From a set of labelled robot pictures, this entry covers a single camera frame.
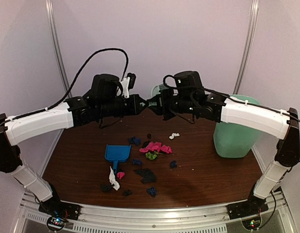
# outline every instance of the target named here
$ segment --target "vent grille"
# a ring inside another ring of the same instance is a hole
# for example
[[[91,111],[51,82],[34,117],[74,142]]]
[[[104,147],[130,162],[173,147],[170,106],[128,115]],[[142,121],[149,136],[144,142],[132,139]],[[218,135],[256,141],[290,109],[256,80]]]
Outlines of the vent grille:
[[[73,231],[78,233],[136,233],[137,231],[119,231],[119,230],[104,230],[101,228],[96,227],[90,227],[90,226],[81,226],[81,225],[75,225],[73,227]],[[225,224],[221,224],[219,226],[213,226],[213,227],[205,227],[195,230],[186,230],[186,231],[160,231],[160,232],[166,232],[166,233],[227,233],[227,227]]]
[[[46,224],[47,217],[44,215],[40,215],[34,212],[27,213],[27,219],[30,219],[35,222],[39,222],[42,224]],[[119,231],[119,230],[111,230],[111,229],[103,229],[101,227],[88,226],[79,222],[73,223],[73,226],[70,228],[73,232],[76,233],[140,233],[140,231]],[[156,231],[142,231],[143,233],[154,233]],[[227,227],[225,224],[220,224],[217,226],[211,227],[201,227],[198,229],[189,229],[184,231],[157,231],[160,233],[227,233]]]
[[[40,222],[40,223],[46,223],[46,221],[47,221],[46,217],[39,215],[39,214],[31,213],[31,212],[28,212],[27,218],[30,220],[33,220],[35,222]]]

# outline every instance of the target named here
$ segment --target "white fabric scrap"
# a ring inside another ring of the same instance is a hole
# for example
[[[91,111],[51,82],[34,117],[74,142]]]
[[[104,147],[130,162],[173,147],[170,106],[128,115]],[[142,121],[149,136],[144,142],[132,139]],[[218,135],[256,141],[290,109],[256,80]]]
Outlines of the white fabric scrap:
[[[117,191],[120,188],[120,184],[115,180],[115,175],[113,169],[110,167],[110,175],[109,175],[109,181],[113,186],[113,188]]]
[[[180,136],[180,134],[178,134],[178,133],[172,133],[172,135],[169,136],[169,139],[173,140],[175,137],[179,137],[179,136]]]

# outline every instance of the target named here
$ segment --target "wire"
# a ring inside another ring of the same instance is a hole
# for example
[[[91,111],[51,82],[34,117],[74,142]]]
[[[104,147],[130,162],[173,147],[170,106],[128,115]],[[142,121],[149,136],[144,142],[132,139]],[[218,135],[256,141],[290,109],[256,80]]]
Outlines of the wire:
[[[197,87],[197,86],[183,86],[183,87],[174,87],[174,86],[169,86],[167,83],[166,83],[166,79],[167,78],[174,78],[174,76],[172,75],[166,75],[164,78],[163,78],[163,84],[165,87],[168,87],[170,89],[173,89],[173,90],[182,90],[182,89],[193,89],[195,88],[196,90],[202,90],[202,91],[208,91],[210,93],[213,93],[213,94],[217,94],[217,95],[220,95],[222,97],[225,97],[235,103],[241,103],[241,104],[246,104],[244,101],[239,101],[239,100],[235,100],[234,98],[232,98],[231,96],[229,96],[228,94],[225,94],[225,93],[222,93],[222,92],[218,92],[218,91],[215,91],[215,90],[211,90],[211,89],[207,89],[207,88],[204,88],[204,87]],[[273,109],[273,108],[270,108],[270,107],[266,107],[266,106],[263,106],[263,105],[258,105],[258,104],[255,104],[255,103],[247,103],[247,105],[251,105],[251,106],[255,106],[255,107],[259,107],[259,108],[263,108],[263,109],[267,109],[267,110],[270,110],[272,112],[275,112],[275,113],[279,113],[279,114],[282,114],[284,116],[287,116],[287,117],[291,117],[293,118],[294,120],[298,121],[300,123],[300,119],[298,119],[297,117],[295,116],[292,116],[288,113],[282,113],[281,111],[279,110],[276,110],[276,109]]]
[[[64,96],[59,100],[57,101],[56,103],[54,103],[53,105],[49,106],[48,108],[46,108],[47,110],[50,110],[56,106],[58,106],[61,102],[63,102],[65,100],[65,98],[68,96],[68,94],[71,92],[78,76],[80,75],[80,73],[82,72],[82,70],[84,69],[84,67],[87,65],[87,63],[98,53],[101,53],[101,52],[104,52],[104,51],[120,51],[122,52],[125,57],[126,57],[126,63],[125,63],[125,68],[124,68],[124,71],[123,71],[123,75],[122,75],[122,80],[124,79],[124,76],[125,76],[125,73],[127,71],[127,68],[128,68],[128,62],[129,62],[129,59],[128,59],[128,55],[127,53],[123,50],[123,49],[119,49],[119,48],[107,48],[107,49],[102,49],[102,50],[98,50],[96,52],[94,52],[89,58],[87,58],[87,60],[84,62],[84,64],[81,66],[81,68],[77,71],[70,87],[68,88],[68,90],[66,91],[66,93],[64,94]],[[33,111],[33,112],[30,112],[30,113],[25,113],[25,114],[22,114],[22,115],[19,115],[19,116],[16,116],[14,119],[20,119],[20,118],[23,118],[23,117],[28,117],[28,116],[31,116],[33,114],[37,114],[37,113],[42,113],[42,112],[45,112],[46,109],[39,109],[39,110],[36,110],[36,111]]]
[[[195,119],[194,119],[194,115],[193,115],[193,119],[192,121],[188,120],[187,118],[181,116],[179,113],[176,113],[174,110],[172,110],[172,108],[169,106],[169,111],[171,113],[173,113],[174,115],[176,115],[177,117],[184,119],[186,122],[189,122],[191,125],[195,124]]]
[[[259,227],[258,230],[260,230],[261,228],[265,227],[265,225],[272,219],[272,217],[273,217],[273,215],[275,213],[276,205],[277,205],[276,204],[276,199],[275,199],[275,196],[274,196],[274,194],[272,192],[271,192],[271,195],[272,195],[272,197],[274,199],[274,209],[273,209],[273,212],[272,212],[271,216],[268,218],[268,220],[265,222],[265,224],[263,226]]]
[[[34,195],[34,201],[37,203],[37,204],[39,204],[42,208],[43,208],[43,210],[45,210],[45,212],[47,213],[47,214],[49,214],[51,217],[54,217],[54,218],[58,218],[58,219],[60,219],[60,221],[63,221],[63,222],[69,222],[68,220],[66,220],[66,219],[63,219],[63,218],[61,218],[61,217],[59,217],[59,216],[55,216],[55,215],[53,215],[53,214],[51,214],[50,213],[50,211],[44,206],[44,204],[41,202],[41,200],[40,199],[38,199],[38,197],[34,194],[34,193],[32,193],[33,195]]]
[[[106,127],[110,127],[110,126],[112,126],[112,125],[115,125],[115,124],[118,123],[121,119],[122,119],[122,118],[120,117],[118,120],[112,122],[111,124],[103,125],[103,118],[102,118],[102,119],[100,119],[99,129],[102,130],[102,129],[106,128]]]
[[[5,124],[5,123],[7,123],[7,122],[9,122],[10,120],[5,120],[5,121],[3,121],[2,123],[0,123],[0,127],[3,125],[3,124]]]

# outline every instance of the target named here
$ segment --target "white backdrop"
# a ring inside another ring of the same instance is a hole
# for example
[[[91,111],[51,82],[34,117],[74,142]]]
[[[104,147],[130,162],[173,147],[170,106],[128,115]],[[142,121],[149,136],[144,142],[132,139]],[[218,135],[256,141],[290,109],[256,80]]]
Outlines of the white backdrop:
[[[260,1],[257,29],[240,94],[277,109],[294,107],[300,118],[300,0]],[[277,139],[265,135],[256,147],[266,165]],[[282,188],[300,232],[300,164]]]
[[[64,94],[44,0],[0,0],[0,114],[40,109]],[[58,132],[22,142],[21,157],[41,172]],[[24,189],[0,172],[0,233],[9,233]]]
[[[234,89],[251,0],[57,0],[53,8],[70,83],[95,50],[120,47],[137,75],[132,92],[143,98],[166,74],[184,70],[197,70],[205,87]],[[97,55],[73,95],[88,91],[95,74],[120,77],[123,68],[119,52]]]

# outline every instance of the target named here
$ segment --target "dustpan handle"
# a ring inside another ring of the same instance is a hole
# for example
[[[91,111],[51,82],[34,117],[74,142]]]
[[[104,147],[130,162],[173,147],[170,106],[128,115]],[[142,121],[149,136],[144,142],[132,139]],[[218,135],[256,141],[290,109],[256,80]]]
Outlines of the dustpan handle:
[[[119,162],[119,161],[117,161],[117,160],[113,162],[113,171],[114,171],[114,174],[117,173],[117,165],[118,165],[118,162]]]

